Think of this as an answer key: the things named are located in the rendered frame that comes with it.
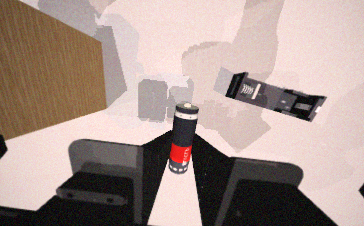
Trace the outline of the black and red battery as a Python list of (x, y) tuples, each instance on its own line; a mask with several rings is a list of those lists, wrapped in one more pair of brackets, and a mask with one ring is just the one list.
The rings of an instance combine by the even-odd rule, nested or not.
[(176, 104), (172, 147), (169, 155), (169, 170), (177, 175), (187, 172), (195, 136), (199, 107), (190, 103)]

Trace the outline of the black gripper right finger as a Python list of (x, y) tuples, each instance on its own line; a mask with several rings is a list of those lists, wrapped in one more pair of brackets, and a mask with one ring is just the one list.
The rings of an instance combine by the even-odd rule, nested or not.
[(238, 180), (300, 186), (304, 172), (290, 162), (228, 157), (195, 133), (191, 148), (202, 226), (221, 226)]

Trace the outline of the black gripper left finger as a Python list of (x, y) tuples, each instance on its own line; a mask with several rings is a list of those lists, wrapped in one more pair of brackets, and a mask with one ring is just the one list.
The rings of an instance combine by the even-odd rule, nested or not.
[(77, 171), (133, 180), (134, 222), (147, 225), (172, 147), (172, 130), (143, 144), (79, 139), (69, 144), (73, 175)]

